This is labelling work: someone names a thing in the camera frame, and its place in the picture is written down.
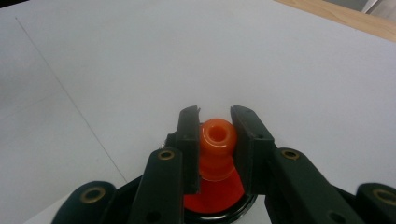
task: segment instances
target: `orange suction cup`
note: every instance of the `orange suction cup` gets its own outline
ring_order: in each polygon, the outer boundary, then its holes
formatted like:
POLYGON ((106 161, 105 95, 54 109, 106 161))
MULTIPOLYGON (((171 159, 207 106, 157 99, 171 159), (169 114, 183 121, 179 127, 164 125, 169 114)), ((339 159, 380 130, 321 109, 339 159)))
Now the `orange suction cup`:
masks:
POLYGON ((201 216, 228 213, 244 198, 239 174, 233 166, 236 138, 236 130, 227 120, 210 119, 201 126, 201 192, 185 195, 186 209, 201 216))

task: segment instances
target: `white table surface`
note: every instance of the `white table surface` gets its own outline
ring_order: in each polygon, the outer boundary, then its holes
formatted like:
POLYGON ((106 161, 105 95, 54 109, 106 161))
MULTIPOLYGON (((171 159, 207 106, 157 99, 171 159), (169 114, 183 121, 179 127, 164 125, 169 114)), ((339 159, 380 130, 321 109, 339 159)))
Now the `white table surface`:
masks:
POLYGON ((347 191, 396 187, 396 44, 270 0, 31 0, 0 9, 0 222, 135 179, 190 105, 250 107, 347 191))

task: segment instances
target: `orange base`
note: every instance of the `orange base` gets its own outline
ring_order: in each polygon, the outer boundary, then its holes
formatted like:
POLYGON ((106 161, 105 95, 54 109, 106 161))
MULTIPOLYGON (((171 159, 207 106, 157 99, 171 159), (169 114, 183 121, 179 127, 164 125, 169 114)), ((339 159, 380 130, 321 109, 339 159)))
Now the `orange base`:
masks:
POLYGON ((202 179, 201 193, 185 195, 184 207, 196 213, 218 213, 236 204, 244 193, 239 174, 233 170, 230 177, 218 182, 202 179))

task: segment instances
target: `thin line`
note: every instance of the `thin line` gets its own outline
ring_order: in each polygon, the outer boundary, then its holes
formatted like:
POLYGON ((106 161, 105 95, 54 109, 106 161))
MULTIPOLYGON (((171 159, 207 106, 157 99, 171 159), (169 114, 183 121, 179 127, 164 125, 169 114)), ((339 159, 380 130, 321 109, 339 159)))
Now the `thin line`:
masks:
POLYGON ((59 85, 61 85, 62 89, 64 90, 64 92, 66 93, 67 97, 69 98, 69 100, 72 102, 73 106, 75 107, 75 109, 78 111, 78 113, 81 115, 81 117, 84 119, 85 123, 87 124, 88 128, 90 128, 93 136, 96 138, 96 140, 99 142, 100 146, 102 147, 103 151, 107 154, 107 156, 110 158, 111 162, 113 163, 113 165, 116 167, 116 169, 119 171, 120 175, 122 176, 122 178, 124 179, 125 183, 128 183, 128 181, 126 180, 125 176, 122 174, 122 172, 120 171, 120 168, 116 165, 116 163, 113 161, 113 159, 110 157, 110 154, 108 154, 107 150, 105 149, 105 146, 103 146, 102 142, 99 141, 98 136, 96 135, 96 133, 93 131, 90 123, 88 123, 88 121, 85 119, 85 117, 82 115, 81 111, 78 109, 76 103, 74 102, 74 100, 72 99, 72 97, 70 96, 69 92, 67 92, 66 88, 64 87, 64 85, 62 84, 61 80, 59 80, 59 78, 56 76, 55 72, 53 71, 52 67, 50 66, 50 64, 47 62, 46 58, 44 57, 44 55, 41 53, 41 51, 38 49, 37 45, 35 44, 35 42, 33 41, 33 39, 29 36, 29 34, 27 33, 27 31, 25 30, 25 28, 22 26, 21 22, 18 20, 18 18, 16 17, 15 20, 17 20, 18 24, 20 25, 20 27, 22 28, 22 30, 25 32, 25 34, 27 35, 27 37, 29 38, 30 42, 32 42, 33 46, 35 47, 35 50, 37 50, 38 54, 40 55, 40 57, 44 60, 44 62, 46 63, 47 67, 49 68, 49 70, 51 71, 51 73, 55 76, 56 80, 58 81, 59 85))

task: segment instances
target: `mounting hole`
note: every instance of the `mounting hole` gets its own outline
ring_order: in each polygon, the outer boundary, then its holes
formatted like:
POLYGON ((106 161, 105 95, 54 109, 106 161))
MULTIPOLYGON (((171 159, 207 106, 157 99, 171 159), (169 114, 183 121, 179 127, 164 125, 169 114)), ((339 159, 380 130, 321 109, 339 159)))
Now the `mounting hole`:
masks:
POLYGON ((158 154, 158 159, 162 161, 172 160, 175 157, 175 152, 170 150, 164 150, 158 154))
POLYGON ((373 194, 379 201, 396 206, 396 194, 385 189, 374 189, 373 194))
POLYGON ((334 211, 330 211, 328 216, 329 219, 333 220, 335 223, 347 223, 346 219, 342 215, 334 211))
POLYGON ((154 223, 154 222, 158 222, 161 219, 161 213, 154 211, 154 212, 149 212, 146 215, 146 221, 148 223, 154 223))
POLYGON ((96 203, 105 196, 106 191, 103 187, 92 187, 82 192, 79 199, 82 203, 96 203))
POLYGON ((300 154, 294 150, 290 149, 283 149, 282 150, 282 155, 286 159, 297 161, 300 158, 300 154))
POLYGON ((215 142, 222 142, 227 137, 227 130, 220 126, 210 127, 209 137, 215 142))

